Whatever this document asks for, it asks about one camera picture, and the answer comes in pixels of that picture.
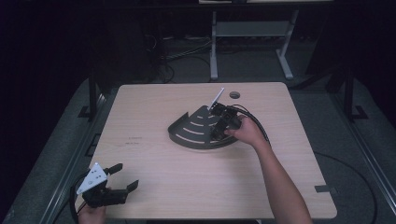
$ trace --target human hand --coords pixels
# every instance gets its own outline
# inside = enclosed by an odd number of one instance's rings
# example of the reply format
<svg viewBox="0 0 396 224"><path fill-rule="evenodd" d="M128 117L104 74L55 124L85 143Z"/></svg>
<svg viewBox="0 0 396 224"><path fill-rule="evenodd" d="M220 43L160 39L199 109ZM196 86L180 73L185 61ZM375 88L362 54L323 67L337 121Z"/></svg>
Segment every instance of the human hand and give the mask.
<svg viewBox="0 0 396 224"><path fill-rule="evenodd" d="M106 207L91 208L87 204L78 212L79 224L104 224L106 220Z"/></svg>
<svg viewBox="0 0 396 224"><path fill-rule="evenodd" d="M266 142L262 135L262 131L252 119L245 115L239 115L238 118L242 121L241 127L237 130L227 129L224 131L225 134L233 136L254 147L260 143Z"/></svg>

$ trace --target table top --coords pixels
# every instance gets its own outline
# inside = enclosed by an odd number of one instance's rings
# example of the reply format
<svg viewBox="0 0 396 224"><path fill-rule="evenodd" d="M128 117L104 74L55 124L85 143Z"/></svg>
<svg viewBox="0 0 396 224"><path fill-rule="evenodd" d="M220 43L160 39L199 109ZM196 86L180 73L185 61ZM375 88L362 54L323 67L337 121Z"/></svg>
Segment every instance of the table top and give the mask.
<svg viewBox="0 0 396 224"><path fill-rule="evenodd" d="M126 85L116 100L92 157L103 168L123 163L107 186L125 189L139 180L126 204L107 217L135 219L272 218L254 149L241 142L217 149L174 143L169 125L202 105L221 87L224 105L242 105L267 132L273 150L302 193L312 218L332 218L336 209L289 91L283 83ZM239 99L229 96L240 93Z"/></svg>

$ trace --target gray carpet floor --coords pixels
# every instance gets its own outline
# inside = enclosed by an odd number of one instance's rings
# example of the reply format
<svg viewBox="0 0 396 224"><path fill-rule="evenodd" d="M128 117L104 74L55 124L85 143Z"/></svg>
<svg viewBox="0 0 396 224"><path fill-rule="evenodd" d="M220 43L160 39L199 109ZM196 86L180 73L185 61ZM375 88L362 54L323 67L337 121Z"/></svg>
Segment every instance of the gray carpet floor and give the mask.
<svg viewBox="0 0 396 224"><path fill-rule="evenodd" d="M296 85L309 78L304 71L312 46L314 43L290 45L287 57L295 75L293 80L283 77L276 54L269 48L220 54L219 79L216 82L281 81L288 86ZM208 53L193 56L168 64L175 71L172 79L175 85L209 80ZM169 72L165 67L162 69L165 74ZM327 93L324 90L326 81L327 78L323 78L303 91L290 91L338 211L334 219L314 222L396 223L396 216L375 181L350 126L359 130L393 186L396 184L396 167L392 165L396 159L395 129L358 81L355 82L354 103L361 105L369 118L356 120L354 124L348 122L339 109L342 93ZM153 81L161 82L161 77ZM52 222L61 204L67 200L69 186L88 168L91 157L85 154L94 152L91 144L100 137L98 134L104 128L117 90L114 88L111 93L101 95L98 114L88 122L88 119L78 118L80 109L89 104L88 81L81 83L3 223ZM57 223L73 223L68 207L62 211ZM107 223L146 221L108 220Z"/></svg>

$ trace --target person's wrist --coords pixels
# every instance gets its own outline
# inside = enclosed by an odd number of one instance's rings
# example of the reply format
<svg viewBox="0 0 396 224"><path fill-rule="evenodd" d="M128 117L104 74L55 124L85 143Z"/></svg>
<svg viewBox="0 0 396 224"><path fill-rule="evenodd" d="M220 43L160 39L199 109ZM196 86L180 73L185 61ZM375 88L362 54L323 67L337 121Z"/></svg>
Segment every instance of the person's wrist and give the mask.
<svg viewBox="0 0 396 224"><path fill-rule="evenodd" d="M270 144L264 138L258 138L252 144L253 148L257 150L271 149Z"/></svg>

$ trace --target white metal frame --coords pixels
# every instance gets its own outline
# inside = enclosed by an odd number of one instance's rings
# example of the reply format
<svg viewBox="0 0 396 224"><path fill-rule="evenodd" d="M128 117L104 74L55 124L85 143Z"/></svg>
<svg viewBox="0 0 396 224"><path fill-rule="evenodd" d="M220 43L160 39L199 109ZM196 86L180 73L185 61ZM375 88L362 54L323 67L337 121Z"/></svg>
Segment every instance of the white metal frame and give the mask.
<svg viewBox="0 0 396 224"><path fill-rule="evenodd" d="M218 36L284 36L285 42L276 50L276 56L282 66L286 79L293 79L286 51L293 34L299 10L294 10L289 21L217 21L216 11L212 20L212 50L210 52L210 78L218 79L216 42Z"/></svg>

